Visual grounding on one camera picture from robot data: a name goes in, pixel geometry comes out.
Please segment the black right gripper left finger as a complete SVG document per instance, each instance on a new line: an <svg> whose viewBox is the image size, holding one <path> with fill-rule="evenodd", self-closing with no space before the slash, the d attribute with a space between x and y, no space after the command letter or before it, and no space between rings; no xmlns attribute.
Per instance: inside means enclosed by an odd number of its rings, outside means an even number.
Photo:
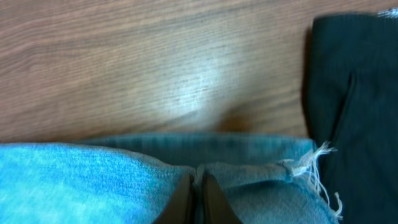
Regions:
<svg viewBox="0 0 398 224"><path fill-rule="evenodd" d="M189 224L193 221L192 177L184 175L155 224Z"/></svg>

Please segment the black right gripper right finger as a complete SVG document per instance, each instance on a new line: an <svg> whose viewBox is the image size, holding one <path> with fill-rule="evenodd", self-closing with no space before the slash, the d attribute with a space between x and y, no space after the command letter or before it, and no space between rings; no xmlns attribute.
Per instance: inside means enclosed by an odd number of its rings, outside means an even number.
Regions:
<svg viewBox="0 0 398 224"><path fill-rule="evenodd" d="M203 176L202 195L206 224L242 224L213 175Z"/></svg>

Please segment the light blue denim jeans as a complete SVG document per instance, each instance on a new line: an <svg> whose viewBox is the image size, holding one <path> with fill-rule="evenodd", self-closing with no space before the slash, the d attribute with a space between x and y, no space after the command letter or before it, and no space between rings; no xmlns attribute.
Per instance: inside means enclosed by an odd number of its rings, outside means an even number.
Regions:
<svg viewBox="0 0 398 224"><path fill-rule="evenodd" d="M184 175L193 221L215 177L242 223L338 223L320 182L328 144L286 136L135 134L1 145L2 223L154 223Z"/></svg>

